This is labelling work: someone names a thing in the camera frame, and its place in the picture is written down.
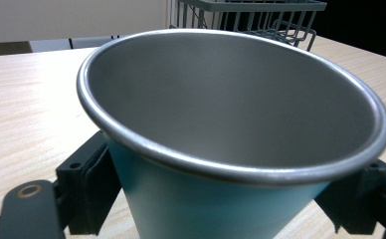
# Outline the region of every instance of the rack wire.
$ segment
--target rack wire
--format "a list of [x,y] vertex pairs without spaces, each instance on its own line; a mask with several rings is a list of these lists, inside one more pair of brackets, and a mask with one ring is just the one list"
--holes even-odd
[[326,3],[313,0],[171,0],[170,28],[205,28],[241,32],[295,47],[316,32],[316,12]]

